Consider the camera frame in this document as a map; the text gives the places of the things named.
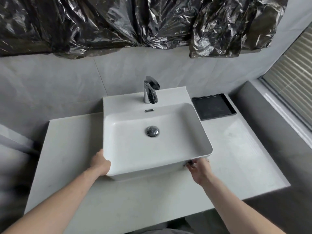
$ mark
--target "hand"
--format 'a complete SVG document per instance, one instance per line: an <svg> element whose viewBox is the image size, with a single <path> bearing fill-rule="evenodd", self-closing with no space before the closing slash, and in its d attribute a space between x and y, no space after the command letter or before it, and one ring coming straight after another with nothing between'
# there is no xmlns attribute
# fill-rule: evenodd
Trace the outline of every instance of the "hand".
<svg viewBox="0 0 312 234"><path fill-rule="evenodd" d="M197 158L193 160L194 165L191 166L189 164L186 167L192 174L194 181L203 186L205 182L207 182L211 177L213 177L213 173L211 171L210 162L207 158Z"/></svg>
<svg viewBox="0 0 312 234"><path fill-rule="evenodd" d="M99 172L99 176L106 175L109 172L111 162L103 156L103 149L100 149L91 159L91 168Z"/></svg>

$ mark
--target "drain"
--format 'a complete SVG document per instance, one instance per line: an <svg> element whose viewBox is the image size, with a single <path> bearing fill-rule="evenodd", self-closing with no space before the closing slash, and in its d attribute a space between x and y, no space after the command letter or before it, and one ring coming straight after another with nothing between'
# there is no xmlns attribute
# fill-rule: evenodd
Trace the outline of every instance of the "drain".
<svg viewBox="0 0 312 234"><path fill-rule="evenodd" d="M157 135L159 135L159 129L157 126L149 126L146 129L146 133L150 137L156 137Z"/></svg>

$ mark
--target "faucet handle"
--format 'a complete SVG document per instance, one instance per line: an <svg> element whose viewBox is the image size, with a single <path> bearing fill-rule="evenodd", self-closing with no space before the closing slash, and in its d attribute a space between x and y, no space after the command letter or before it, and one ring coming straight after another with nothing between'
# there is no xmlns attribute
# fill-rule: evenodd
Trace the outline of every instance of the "faucet handle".
<svg viewBox="0 0 312 234"><path fill-rule="evenodd" d="M147 75L145 81L147 81L147 83L150 84L152 89L154 89L154 90L159 90L160 89L160 86L159 86L158 82L153 77Z"/></svg>

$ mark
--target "windowsill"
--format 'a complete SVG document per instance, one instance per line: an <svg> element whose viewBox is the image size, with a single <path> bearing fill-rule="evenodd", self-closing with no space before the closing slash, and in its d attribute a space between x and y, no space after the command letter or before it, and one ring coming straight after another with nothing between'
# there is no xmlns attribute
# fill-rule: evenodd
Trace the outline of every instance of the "windowsill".
<svg viewBox="0 0 312 234"><path fill-rule="evenodd" d="M295 132L312 149L312 132L258 79L250 81L269 104L283 117Z"/></svg>

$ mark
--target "black tray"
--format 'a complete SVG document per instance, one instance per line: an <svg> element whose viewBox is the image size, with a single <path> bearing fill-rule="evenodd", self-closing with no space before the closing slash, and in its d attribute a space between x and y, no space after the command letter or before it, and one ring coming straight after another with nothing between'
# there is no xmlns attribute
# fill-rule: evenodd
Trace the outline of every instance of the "black tray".
<svg viewBox="0 0 312 234"><path fill-rule="evenodd" d="M192 102L202 121L236 114L224 94L192 98Z"/></svg>

